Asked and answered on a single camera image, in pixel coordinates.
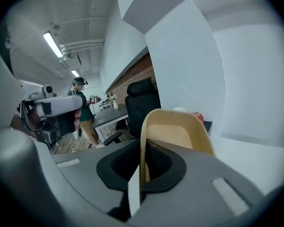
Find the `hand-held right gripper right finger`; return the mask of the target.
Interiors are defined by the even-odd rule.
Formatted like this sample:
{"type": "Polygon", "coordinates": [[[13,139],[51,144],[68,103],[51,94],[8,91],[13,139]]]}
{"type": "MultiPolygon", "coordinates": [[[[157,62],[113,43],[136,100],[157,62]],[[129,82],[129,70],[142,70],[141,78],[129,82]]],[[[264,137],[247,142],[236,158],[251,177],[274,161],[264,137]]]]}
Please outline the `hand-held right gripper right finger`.
{"type": "Polygon", "coordinates": [[[148,194],[128,220],[135,227],[250,227],[275,199],[247,178],[206,153],[153,141],[181,156],[182,180],[171,190],[148,194]]]}

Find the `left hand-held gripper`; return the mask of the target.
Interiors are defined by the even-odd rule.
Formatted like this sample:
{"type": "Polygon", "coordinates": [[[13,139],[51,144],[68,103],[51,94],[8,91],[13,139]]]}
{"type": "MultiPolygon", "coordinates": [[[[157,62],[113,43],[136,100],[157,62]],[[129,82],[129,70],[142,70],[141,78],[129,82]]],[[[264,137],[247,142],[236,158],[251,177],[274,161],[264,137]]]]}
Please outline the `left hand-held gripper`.
{"type": "Polygon", "coordinates": [[[79,95],[47,97],[45,92],[35,92],[22,100],[21,120],[40,142],[52,148],[64,135],[76,131],[74,113],[82,105],[79,95]]]}

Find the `person's left hand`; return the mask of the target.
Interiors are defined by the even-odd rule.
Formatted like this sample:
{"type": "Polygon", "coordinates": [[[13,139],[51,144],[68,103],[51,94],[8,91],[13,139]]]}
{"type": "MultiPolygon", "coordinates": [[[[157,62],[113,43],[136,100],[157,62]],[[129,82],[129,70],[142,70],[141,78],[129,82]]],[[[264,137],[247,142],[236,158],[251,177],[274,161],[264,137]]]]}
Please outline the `person's left hand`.
{"type": "Polygon", "coordinates": [[[74,113],[74,117],[75,117],[75,120],[74,120],[74,126],[75,126],[75,129],[79,128],[80,126],[80,116],[81,116],[81,110],[77,110],[75,111],[74,113]]]}

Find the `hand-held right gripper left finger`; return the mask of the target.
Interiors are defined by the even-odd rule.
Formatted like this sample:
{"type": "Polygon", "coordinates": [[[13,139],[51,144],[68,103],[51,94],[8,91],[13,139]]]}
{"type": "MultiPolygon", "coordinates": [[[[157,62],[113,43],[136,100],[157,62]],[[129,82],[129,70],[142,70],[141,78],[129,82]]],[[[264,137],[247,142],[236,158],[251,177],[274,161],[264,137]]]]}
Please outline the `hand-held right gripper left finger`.
{"type": "Polygon", "coordinates": [[[109,189],[99,177],[96,166],[99,160],[110,153],[124,149],[127,146],[135,146],[139,140],[128,140],[109,146],[78,151],[75,153],[52,155],[45,144],[36,142],[38,156],[41,160],[49,159],[58,167],[67,182],[85,200],[103,212],[108,212],[117,207],[123,193],[118,190],[109,189]]]}

